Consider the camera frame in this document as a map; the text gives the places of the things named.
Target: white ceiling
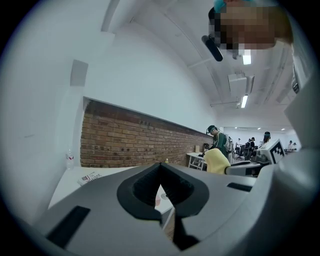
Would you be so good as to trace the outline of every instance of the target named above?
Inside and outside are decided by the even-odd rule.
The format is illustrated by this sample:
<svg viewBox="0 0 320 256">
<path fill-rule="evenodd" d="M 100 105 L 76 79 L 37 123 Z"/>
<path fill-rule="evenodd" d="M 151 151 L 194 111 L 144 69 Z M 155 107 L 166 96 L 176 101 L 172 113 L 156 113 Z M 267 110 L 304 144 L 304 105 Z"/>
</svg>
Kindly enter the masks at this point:
<svg viewBox="0 0 320 256">
<path fill-rule="evenodd" d="M 291 90 L 293 59 L 291 49 L 278 42 L 267 50 L 251 52 L 252 63 L 243 65 L 224 54 L 222 62 L 202 43 L 208 35 L 208 11 L 213 0 L 147 0 L 134 21 L 167 43 L 195 74 L 217 111 L 235 109 L 237 99 L 231 97 L 228 75 L 254 75 L 247 108 L 287 105 L 295 97 Z"/>
</svg>

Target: yellow cloth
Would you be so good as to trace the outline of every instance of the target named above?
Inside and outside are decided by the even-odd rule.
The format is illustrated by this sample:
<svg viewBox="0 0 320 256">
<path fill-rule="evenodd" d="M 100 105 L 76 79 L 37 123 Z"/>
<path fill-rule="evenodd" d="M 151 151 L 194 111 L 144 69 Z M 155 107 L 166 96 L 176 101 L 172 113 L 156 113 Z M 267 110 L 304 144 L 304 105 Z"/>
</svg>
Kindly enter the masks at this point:
<svg viewBox="0 0 320 256">
<path fill-rule="evenodd" d="M 208 173 L 225 174 L 225 168 L 230 167 L 228 159 L 217 148 L 211 149 L 204 154 Z"/>
</svg>

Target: desk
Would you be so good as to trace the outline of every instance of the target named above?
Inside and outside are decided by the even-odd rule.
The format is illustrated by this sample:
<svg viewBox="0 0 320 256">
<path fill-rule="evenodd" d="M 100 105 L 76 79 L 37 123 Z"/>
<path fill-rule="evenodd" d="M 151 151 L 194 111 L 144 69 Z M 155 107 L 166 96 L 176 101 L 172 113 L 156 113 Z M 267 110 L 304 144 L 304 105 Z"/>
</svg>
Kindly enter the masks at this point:
<svg viewBox="0 0 320 256">
<path fill-rule="evenodd" d="M 73 169 L 67 169 L 63 176 L 61 177 L 58 186 L 56 187 L 53 196 L 51 198 L 49 208 L 51 208 L 56 203 L 60 202 L 62 199 L 79 189 L 81 186 L 77 183 L 78 179 L 93 172 L 100 174 L 101 176 L 109 176 L 112 174 L 117 174 L 123 171 L 127 171 L 134 167 L 123 167 L 123 168 L 89 168 L 89 167 L 80 167 L 75 166 Z M 160 204 L 155 207 L 161 214 L 170 210 L 173 205 L 171 204 L 170 200 L 166 197 L 162 196 L 166 194 L 162 186 L 160 185 L 157 195 L 160 198 Z"/>
<path fill-rule="evenodd" d="M 187 156 L 190 156 L 189 165 L 188 165 L 189 168 L 190 168 L 190 166 L 193 166 L 193 167 L 196 167 L 197 170 L 202 171 L 204 165 L 206 165 L 207 163 L 203 157 L 199 156 L 201 154 L 202 154 L 201 152 L 199 152 L 199 153 L 192 152 L 192 153 L 186 154 Z"/>
</svg>

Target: fluorescent light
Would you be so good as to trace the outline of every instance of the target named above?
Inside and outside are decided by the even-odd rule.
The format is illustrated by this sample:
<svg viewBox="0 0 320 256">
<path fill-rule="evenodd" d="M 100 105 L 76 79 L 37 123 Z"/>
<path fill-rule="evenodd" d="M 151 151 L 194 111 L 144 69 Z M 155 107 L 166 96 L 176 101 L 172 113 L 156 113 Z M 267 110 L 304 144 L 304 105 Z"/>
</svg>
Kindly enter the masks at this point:
<svg viewBox="0 0 320 256">
<path fill-rule="evenodd" d="M 243 55 L 243 65 L 249 65 L 251 64 L 251 55 Z"/>
<path fill-rule="evenodd" d="M 247 100 L 248 100 L 248 95 L 243 96 L 243 98 L 242 98 L 242 104 L 241 104 L 241 108 L 242 108 L 242 109 L 244 109 L 244 108 L 246 107 Z"/>
</svg>

